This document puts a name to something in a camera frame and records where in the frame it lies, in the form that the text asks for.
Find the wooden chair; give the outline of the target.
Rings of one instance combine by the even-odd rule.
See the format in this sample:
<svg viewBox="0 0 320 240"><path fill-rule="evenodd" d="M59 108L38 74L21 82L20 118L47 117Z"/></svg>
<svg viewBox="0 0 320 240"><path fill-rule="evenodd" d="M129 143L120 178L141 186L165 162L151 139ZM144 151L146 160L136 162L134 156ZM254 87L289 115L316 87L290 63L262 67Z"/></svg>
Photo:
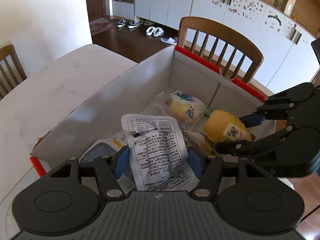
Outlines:
<svg viewBox="0 0 320 240"><path fill-rule="evenodd" d="M1 99L22 83L26 74L12 44L1 48Z"/></svg>
<svg viewBox="0 0 320 240"><path fill-rule="evenodd" d="M245 61L251 64L242 82L248 84L253 79L264 60L262 52L247 37L234 29L207 18L188 16L180 20L177 45L189 52L214 62L222 68L223 77L230 79L239 75Z"/></svg>

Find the white green snack bag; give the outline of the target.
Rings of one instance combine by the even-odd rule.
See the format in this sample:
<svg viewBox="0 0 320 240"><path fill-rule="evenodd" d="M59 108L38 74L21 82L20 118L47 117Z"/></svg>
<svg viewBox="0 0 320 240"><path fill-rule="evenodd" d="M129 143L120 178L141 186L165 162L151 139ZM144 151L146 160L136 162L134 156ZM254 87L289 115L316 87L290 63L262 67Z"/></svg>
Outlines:
<svg viewBox="0 0 320 240"><path fill-rule="evenodd" d="M97 157L102 157L104 155L114 156L121 150L122 147L127 146L127 140L125 138L124 132L120 131L111 137L98 139L90 148L81 156L81 163L90 163ZM132 190L136 189L135 180L132 174L130 162L127 161L125 166L125 171L121 175L117 182L119 183L121 189L125 194L130 193Z"/></svg>

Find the yellow capsule toy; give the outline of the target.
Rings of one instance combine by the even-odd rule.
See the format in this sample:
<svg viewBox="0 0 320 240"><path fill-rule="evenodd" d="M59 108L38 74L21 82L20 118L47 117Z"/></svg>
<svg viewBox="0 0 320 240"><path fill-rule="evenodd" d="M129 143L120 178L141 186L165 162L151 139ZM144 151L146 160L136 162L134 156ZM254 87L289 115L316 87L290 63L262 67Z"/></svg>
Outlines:
<svg viewBox="0 0 320 240"><path fill-rule="evenodd" d="M212 111L203 127L204 135L214 144L225 141L253 141L255 136L235 115L222 111Z"/></svg>

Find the red cardboard box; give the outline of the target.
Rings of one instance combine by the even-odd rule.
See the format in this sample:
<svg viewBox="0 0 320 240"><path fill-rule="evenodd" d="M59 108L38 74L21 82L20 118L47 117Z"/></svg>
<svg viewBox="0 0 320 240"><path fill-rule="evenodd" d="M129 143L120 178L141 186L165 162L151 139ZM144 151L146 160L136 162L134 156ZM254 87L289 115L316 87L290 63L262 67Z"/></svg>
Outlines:
<svg viewBox="0 0 320 240"><path fill-rule="evenodd" d="M210 109L241 117L266 96L239 79L227 80L207 60L179 47L168 47L110 78L95 76L99 88L64 115L34 146L30 161L44 176L68 158L80 157L97 139L116 133L127 113L154 114L149 104L169 90L200 99Z"/></svg>

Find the yellow bread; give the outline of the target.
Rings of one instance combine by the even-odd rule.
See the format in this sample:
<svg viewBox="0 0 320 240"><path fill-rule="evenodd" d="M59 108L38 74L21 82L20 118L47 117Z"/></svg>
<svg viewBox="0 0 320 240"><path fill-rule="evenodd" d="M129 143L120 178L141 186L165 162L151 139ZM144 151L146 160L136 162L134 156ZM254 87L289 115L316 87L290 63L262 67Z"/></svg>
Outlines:
<svg viewBox="0 0 320 240"><path fill-rule="evenodd" d="M175 118L181 129L191 130L206 111L206 105L198 98L175 90L161 93L152 104L159 113Z"/></svg>

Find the white slippers pair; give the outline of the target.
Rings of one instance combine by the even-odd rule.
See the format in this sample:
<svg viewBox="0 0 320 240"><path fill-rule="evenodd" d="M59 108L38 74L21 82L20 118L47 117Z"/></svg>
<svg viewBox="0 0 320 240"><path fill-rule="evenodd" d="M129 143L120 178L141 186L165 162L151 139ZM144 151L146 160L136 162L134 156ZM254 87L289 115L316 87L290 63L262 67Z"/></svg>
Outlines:
<svg viewBox="0 0 320 240"><path fill-rule="evenodd" d="M160 37L164 34L161 27L149 26L145 33L147 36Z"/></svg>

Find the right wooden chair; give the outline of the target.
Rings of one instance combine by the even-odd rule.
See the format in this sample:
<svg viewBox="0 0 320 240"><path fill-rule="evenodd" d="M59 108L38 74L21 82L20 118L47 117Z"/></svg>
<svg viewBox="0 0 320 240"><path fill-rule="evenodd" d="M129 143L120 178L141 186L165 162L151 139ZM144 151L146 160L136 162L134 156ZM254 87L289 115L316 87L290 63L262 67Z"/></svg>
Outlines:
<svg viewBox="0 0 320 240"><path fill-rule="evenodd" d="M253 79L264 60L262 52L247 37L234 29L207 18L188 16L180 20L177 45L189 52L214 62L222 68L223 77L230 79L239 75L245 61L251 64L242 82L248 84Z"/></svg>

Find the silver foil snack bag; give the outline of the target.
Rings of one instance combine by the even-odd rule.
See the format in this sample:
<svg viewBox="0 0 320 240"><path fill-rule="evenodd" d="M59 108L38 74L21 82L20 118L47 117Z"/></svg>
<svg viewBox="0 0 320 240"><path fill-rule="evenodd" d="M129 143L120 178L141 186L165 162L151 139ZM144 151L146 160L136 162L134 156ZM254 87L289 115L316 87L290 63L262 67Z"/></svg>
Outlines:
<svg viewBox="0 0 320 240"><path fill-rule="evenodd" d="M201 132L182 130L183 139L187 148L198 148L204 155L214 154L213 143Z"/></svg>

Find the dark sneakers pair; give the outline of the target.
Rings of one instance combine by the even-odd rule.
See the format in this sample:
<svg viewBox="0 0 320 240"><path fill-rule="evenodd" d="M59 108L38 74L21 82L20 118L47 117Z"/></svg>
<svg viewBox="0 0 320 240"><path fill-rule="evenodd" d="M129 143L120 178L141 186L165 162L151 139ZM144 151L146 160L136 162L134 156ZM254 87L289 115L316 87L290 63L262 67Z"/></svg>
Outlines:
<svg viewBox="0 0 320 240"><path fill-rule="evenodd" d="M116 27L118 29L121 29L123 27L128 27L129 29L134 29L134 28L138 28L141 26L140 22L136 22L136 21L127 21L124 18L122 18L121 20L119 20L117 22Z"/></svg>

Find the far wooden chair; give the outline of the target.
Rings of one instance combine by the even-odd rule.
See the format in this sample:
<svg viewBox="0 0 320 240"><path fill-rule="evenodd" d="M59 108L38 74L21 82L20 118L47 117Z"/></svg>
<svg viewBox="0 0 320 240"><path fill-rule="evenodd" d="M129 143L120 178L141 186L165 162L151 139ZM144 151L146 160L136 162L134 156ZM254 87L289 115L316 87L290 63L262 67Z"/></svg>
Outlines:
<svg viewBox="0 0 320 240"><path fill-rule="evenodd" d="M1 99L22 83L26 74L12 44L1 48Z"/></svg>

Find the white printed sachet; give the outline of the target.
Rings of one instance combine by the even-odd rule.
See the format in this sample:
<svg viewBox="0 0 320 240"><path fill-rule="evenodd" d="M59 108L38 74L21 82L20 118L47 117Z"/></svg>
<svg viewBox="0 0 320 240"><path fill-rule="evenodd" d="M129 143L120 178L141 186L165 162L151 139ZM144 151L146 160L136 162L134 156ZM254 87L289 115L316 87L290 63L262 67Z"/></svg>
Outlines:
<svg viewBox="0 0 320 240"><path fill-rule="evenodd" d="M125 114L121 126L130 148L129 160L138 191L191 191L199 179L176 119Z"/></svg>

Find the white wall cabinet unit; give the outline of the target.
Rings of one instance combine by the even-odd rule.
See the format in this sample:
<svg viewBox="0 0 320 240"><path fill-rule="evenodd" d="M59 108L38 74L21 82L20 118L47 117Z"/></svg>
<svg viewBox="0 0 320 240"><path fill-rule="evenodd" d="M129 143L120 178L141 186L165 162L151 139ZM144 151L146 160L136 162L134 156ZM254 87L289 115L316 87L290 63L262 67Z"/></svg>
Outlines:
<svg viewBox="0 0 320 240"><path fill-rule="evenodd" d="M135 16L174 29L181 18L195 16L221 23L247 37L264 60L253 79L273 93L311 81L319 61L314 37L291 17L295 0L128 0Z"/></svg>

